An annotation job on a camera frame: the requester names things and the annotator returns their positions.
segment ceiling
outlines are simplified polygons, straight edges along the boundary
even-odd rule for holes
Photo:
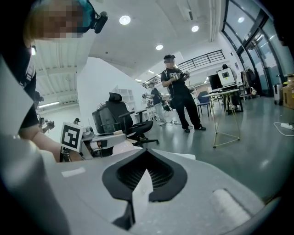
[[[166,54],[213,40],[211,24],[212,15],[215,17],[216,12],[212,9],[215,9],[216,2],[91,0],[96,12],[106,11],[109,16],[100,34],[90,30],[81,39],[35,41],[36,90],[45,99],[41,105],[56,101],[61,104],[78,102],[77,73],[88,56],[101,58],[135,78],[161,61]],[[130,24],[119,23],[123,15],[131,17]],[[195,25],[199,26],[199,30],[193,33],[191,28]],[[164,46],[160,51],[155,49],[158,44]]]

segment black t-shirt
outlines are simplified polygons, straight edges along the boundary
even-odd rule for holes
[[[189,94],[189,89],[185,85],[185,81],[182,79],[184,77],[184,74],[178,68],[166,68],[166,74],[165,71],[161,73],[161,81],[170,80],[174,76],[174,73],[177,73],[179,79],[169,85],[171,98],[177,95],[186,95],[187,92]]]
[[[152,95],[155,95],[154,97],[153,97],[153,104],[154,105],[156,105],[156,104],[159,104],[160,102],[161,102],[161,96],[160,96],[160,94],[159,94],[159,91],[156,89],[156,88],[154,88],[152,91],[151,91],[151,94]]]
[[[1,54],[15,79],[34,100],[36,72],[31,61],[31,49],[27,48],[23,42],[23,25],[36,0],[19,1],[17,7],[13,5],[14,1],[5,2],[7,6],[3,9],[13,9],[13,15],[17,16],[17,26],[7,20],[1,21],[1,24],[4,25],[1,31],[5,32],[5,37],[2,37]],[[30,127],[37,123],[36,111],[32,105],[21,128]]]

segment power strip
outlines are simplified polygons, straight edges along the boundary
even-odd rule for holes
[[[288,123],[281,123],[281,127],[290,129],[290,130],[294,130],[293,126],[288,124]]]

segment black office chair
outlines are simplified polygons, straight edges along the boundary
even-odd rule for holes
[[[197,107],[198,107],[198,114],[199,114],[199,107],[200,107],[200,110],[201,110],[201,115],[202,114],[202,108],[201,106],[204,106],[206,105],[207,107],[207,113],[208,113],[208,117],[209,117],[209,111],[208,111],[208,106],[209,106],[209,109],[210,109],[210,112],[211,112],[211,107],[210,107],[210,102],[209,102],[209,97],[203,97],[204,95],[208,95],[208,92],[207,91],[201,91],[197,97],[197,99],[199,100],[200,104],[197,104]]]
[[[110,92],[109,95],[109,100],[105,102],[106,107],[110,110],[115,122],[120,124],[120,129],[126,135],[135,133],[129,138],[136,140],[136,145],[143,147],[142,144],[150,142],[156,142],[159,144],[158,140],[149,140],[144,135],[144,133],[149,131],[153,126],[152,121],[143,122],[142,113],[146,111],[146,109],[136,112],[139,114],[140,123],[133,125],[133,120],[130,115],[135,113],[135,111],[129,112],[127,110],[125,103],[122,102],[122,96],[120,94]]]

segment gray floor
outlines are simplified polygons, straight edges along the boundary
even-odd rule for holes
[[[206,108],[200,115],[206,131],[185,133],[180,125],[159,126],[154,121],[147,132],[150,139],[159,139],[160,144],[146,144],[145,147],[168,152],[194,154],[197,160],[210,163],[232,176],[267,202],[282,187],[294,163],[294,137],[281,135],[274,122],[294,122],[294,110],[274,105],[272,98],[256,98],[243,101],[244,113],[237,113],[241,129],[241,140],[213,148],[214,122],[208,118]],[[223,113],[215,103],[216,120]],[[165,114],[168,121],[178,121],[175,111]],[[223,117],[219,131],[237,134],[233,116]],[[282,129],[285,134],[294,134]]]

